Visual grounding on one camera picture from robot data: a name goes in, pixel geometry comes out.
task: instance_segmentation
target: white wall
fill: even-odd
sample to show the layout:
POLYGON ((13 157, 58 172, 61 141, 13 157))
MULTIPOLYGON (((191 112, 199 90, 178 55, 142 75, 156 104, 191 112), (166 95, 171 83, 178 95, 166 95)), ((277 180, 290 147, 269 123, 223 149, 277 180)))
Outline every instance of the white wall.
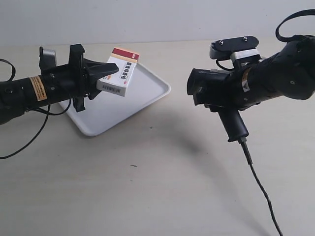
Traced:
MULTIPOLYGON (((0 46, 273 36, 307 8, 314 0, 1 0, 0 46)), ((304 17, 283 32, 314 33, 314 22, 304 17)))

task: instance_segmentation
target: table surface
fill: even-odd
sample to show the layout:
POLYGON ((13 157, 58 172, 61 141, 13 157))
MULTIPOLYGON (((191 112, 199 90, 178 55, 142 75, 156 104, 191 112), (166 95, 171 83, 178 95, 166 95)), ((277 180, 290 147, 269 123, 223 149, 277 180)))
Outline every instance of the table surface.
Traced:
MULTIPOLYGON (((227 142, 217 114, 186 94, 193 68, 216 68, 209 41, 84 45, 107 61, 114 46, 140 62, 171 93, 94 138, 67 115, 50 117, 38 139, 0 161, 2 236, 274 236, 267 203, 237 143, 227 142)), ((283 47, 260 39, 269 57, 283 47)), ((68 46, 57 51, 67 62, 68 46)), ((38 47, 0 47, 16 78, 39 73, 38 47)), ((10 69, 0 65, 6 80, 10 69)), ((254 166, 285 236, 313 235, 314 98, 277 98, 242 112, 254 166)), ((61 111, 58 104, 53 111, 61 111)), ((44 115, 29 112, 0 126, 1 155, 23 146, 44 115)))

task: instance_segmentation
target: orange label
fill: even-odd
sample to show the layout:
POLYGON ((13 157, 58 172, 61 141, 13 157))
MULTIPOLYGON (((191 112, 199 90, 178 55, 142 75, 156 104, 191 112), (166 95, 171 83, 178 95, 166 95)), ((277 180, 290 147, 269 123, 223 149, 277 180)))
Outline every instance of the orange label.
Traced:
POLYGON ((41 81, 40 76, 30 77, 31 84, 33 85, 36 97, 38 101, 43 101, 47 99, 45 87, 41 81))

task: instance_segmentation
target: barcode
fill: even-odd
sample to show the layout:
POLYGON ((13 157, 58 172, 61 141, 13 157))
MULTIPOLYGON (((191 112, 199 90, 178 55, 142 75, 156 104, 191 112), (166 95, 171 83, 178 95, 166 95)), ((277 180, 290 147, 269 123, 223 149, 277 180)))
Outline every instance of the barcode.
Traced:
POLYGON ((110 87, 107 85, 103 85, 103 89, 107 90, 107 91, 111 91, 111 92, 115 92, 115 93, 120 93, 120 88, 114 88, 114 87, 110 87))

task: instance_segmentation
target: white tray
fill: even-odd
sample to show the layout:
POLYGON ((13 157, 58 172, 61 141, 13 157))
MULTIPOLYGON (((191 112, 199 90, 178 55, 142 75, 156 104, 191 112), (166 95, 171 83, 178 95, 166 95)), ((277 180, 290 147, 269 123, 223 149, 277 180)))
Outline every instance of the white tray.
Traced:
MULTIPOLYGON (((71 106, 67 114, 83 134, 96 136, 169 94, 170 90, 167 82, 138 63, 125 97, 103 91, 94 100, 85 99, 85 111, 77 113, 71 106)), ((65 109, 68 101, 60 105, 65 109)))

